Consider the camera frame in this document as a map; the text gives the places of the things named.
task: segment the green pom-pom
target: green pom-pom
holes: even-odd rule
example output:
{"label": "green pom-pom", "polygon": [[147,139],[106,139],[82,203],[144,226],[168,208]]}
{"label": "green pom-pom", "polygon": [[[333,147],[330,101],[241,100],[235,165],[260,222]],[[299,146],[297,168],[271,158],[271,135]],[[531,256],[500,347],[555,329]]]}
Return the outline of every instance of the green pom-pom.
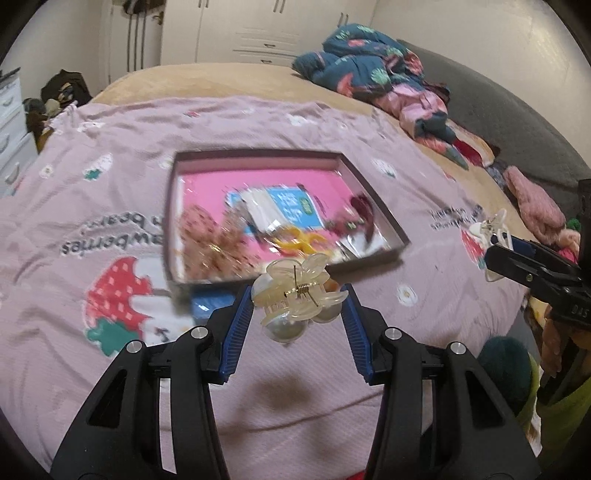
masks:
{"label": "green pom-pom", "polygon": [[581,222],[579,222],[576,218],[571,218],[568,222],[566,222],[566,228],[580,232]]}
{"label": "green pom-pom", "polygon": [[530,395],[530,355],[521,342],[510,337],[489,339],[478,356],[488,376],[517,415]]}

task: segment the pink bedsheet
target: pink bedsheet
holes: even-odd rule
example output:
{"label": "pink bedsheet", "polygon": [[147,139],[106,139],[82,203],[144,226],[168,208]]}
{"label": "pink bedsheet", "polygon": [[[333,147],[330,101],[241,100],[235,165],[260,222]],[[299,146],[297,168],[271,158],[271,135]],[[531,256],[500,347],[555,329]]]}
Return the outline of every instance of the pink bedsheet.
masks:
{"label": "pink bedsheet", "polygon": [[[343,151],[410,237],[398,265],[355,275],[361,302],[417,340],[474,352],[505,334],[523,289],[485,281],[465,234],[482,211],[375,111],[252,98],[87,105],[57,131],[15,197],[0,200],[0,407],[48,468],[80,405],[126,341],[193,326],[161,266],[165,186],[176,151]],[[355,371],[340,320],[289,347],[255,312],[236,374],[212,389],[234,480],[337,479],[365,467],[380,388]]]}

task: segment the wall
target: wall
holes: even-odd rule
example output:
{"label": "wall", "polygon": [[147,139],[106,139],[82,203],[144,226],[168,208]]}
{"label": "wall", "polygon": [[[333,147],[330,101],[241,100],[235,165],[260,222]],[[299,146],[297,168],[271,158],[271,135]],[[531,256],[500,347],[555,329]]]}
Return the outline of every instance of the wall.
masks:
{"label": "wall", "polygon": [[0,66],[22,67],[23,98],[38,98],[61,69],[81,72],[92,95],[106,86],[100,76],[102,8],[102,0],[49,0],[35,13]]}
{"label": "wall", "polygon": [[591,67],[542,0],[379,0],[372,26],[499,83],[591,165]]}

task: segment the bed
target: bed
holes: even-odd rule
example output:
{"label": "bed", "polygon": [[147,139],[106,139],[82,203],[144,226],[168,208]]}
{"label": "bed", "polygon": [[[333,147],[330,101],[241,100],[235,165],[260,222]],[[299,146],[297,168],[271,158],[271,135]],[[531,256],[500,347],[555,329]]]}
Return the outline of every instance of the bed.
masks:
{"label": "bed", "polygon": [[[511,233],[532,236],[485,170],[462,170],[415,145],[385,113],[285,67],[136,72],[58,118],[0,215],[0,407],[44,467],[121,342],[160,343],[193,325],[171,302],[161,267],[171,155],[244,146],[343,151],[372,183],[412,245],[397,265],[338,280],[352,281],[361,302],[381,310],[389,325],[434,345],[460,340],[478,353],[513,324],[524,289],[487,283],[482,252],[464,231],[469,219],[505,208]],[[121,315],[110,303],[104,308],[112,318],[90,315],[109,285],[114,296],[105,302],[126,298]],[[232,478],[341,479],[362,470],[381,390],[355,372],[340,321],[285,347],[262,334],[259,319],[255,314],[236,375],[212,388]],[[126,320],[138,329],[130,331]],[[425,425],[429,402],[426,394]],[[167,438],[165,418],[161,427]]]}

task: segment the gray headboard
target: gray headboard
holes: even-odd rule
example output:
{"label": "gray headboard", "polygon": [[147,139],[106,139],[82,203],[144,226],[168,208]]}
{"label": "gray headboard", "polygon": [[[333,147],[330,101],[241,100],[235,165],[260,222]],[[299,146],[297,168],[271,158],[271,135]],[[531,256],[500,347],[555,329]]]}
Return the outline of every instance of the gray headboard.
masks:
{"label": "gray headboard", "polygon": [[591,178],[591,168],[540,114],[487,77],[441,55],[405,43],[425,68],[428,80],[447,83],[449,116],[459,125],[499,147],[497,159],[518,167],[542,185],[566,215],[579,212],[577,182]]}

